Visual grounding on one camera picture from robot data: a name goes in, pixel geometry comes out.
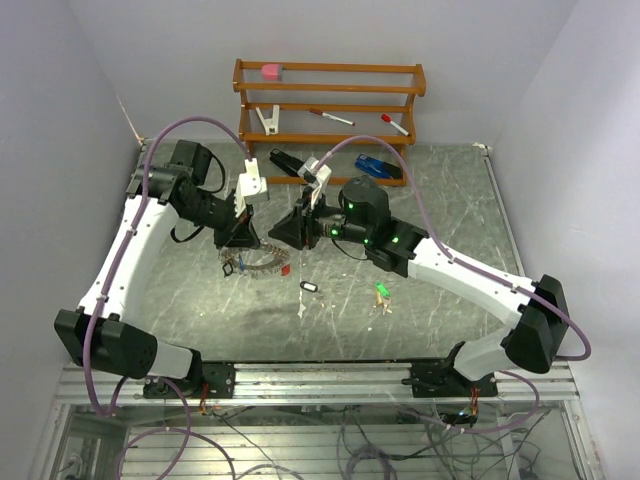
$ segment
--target white clamp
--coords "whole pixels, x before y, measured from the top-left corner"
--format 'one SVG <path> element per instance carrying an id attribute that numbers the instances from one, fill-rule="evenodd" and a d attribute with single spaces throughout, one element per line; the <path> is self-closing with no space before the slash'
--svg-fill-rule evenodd
<path id="1" fill-rule="evenodd" d="M 260 107 L 256 107 L 256 113 L 258 114 L 258 118 L 262 123 L 262 127 L 264 128 L 264 133 L 267 135 L 277 135 L 278 134 L 278 121 L 280 120 L 280 105 L 274 105 L 273 111 L 271 113 L 271 118 L 264 118 L 262 115 L 262 111 Z"/>
<path id="2" fill-rule="evenodd" d="M 235 196 L 235 213 L 239 218 L 247 209 L 247 205 L 269 200 L 267 179 L 260 176 L 258 160 L 244 161 L 245 172 L 238 176 Z"/>
<path id="3" fill-rule="evenodd" d="M 327 185 L 329 185 L 329 179 L 331 178 L 331 169 L 327 167 L 327 165 L 323 165 L 320 167 L 320 170 L 314 173 L 314 169 L 317 164 L 318 160 L 314 157 L 309 157 L 309 160 L 307 160 L 300 170 L 298 170 L 298 176 L 305 180 L 306 174 L 311 174 L 315 177 L 315 181 L 310 183 L 313 187 L 313 192 L 311 192 L 311 209 L 313 209 L 316 206 L 316 203 L 318 203 L 318 200 L 322 198 Z"/>

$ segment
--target white wall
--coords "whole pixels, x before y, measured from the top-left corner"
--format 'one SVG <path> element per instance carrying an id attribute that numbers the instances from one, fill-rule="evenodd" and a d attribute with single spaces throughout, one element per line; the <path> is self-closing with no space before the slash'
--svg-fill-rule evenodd
<path id="1" fill-rule="evenodd" d="M 113 238 L 137 143 L 62 0 L 0 7 L 0 478 L 24 479 L 68 359 L 53 331 Z"/>
<path id="2" fill-rule="evenodd" d="M 429 86 L 416 103 L 419 141 L 491 143 L 575 0 L 70 4 L 142 136 L 196 113 L 237 128 L 240 99 L 231 76 L 235 59 L 243 58 L 422 63 Z M 184 135 L 221 134 L 199 125 Z"/>
<path id="3" fill-rule="evenodd" d="M 494 153 L 528 274 L 562 279 L 593 342 L 573 369 L 611 479 L 638 478 L 639 18 L 634 0 L 579 1 Z"/>

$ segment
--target pink eraser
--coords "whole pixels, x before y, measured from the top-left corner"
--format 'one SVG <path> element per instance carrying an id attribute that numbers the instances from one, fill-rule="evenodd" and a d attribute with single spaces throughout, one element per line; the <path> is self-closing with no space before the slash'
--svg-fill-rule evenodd
<path id="1" fill-rule="evenodd" d="M 270 82 L 282 80 L 282 65 L 279 63 L 269 63 L 262 67 L 262 79 Z"/>

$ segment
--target blue stapler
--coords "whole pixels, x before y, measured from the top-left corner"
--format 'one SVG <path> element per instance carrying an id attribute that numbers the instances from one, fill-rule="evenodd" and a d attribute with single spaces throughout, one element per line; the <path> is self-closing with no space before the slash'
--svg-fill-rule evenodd
<path id="1" fill-rule="evenodd" d="M 402 170 L 388 162 L 361 153 L 356 159 L 356 168 L 374 178 L 402 178 Z"/>

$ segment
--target green object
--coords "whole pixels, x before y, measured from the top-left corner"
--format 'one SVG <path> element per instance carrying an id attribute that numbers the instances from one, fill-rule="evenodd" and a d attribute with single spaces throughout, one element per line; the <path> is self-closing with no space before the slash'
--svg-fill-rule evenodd
<path id="1" fill-rule="evenodd" d="M 376 289 L 378 290 L 378 292 L 380 293 L 380 295 L 382 295 L 385 298 L 390 298 L 391 294 L 389 293 L 389 290 L 387 290 L 387 287 L 385 287 L 382 283 L 378 282 L 376 283 Z"/>

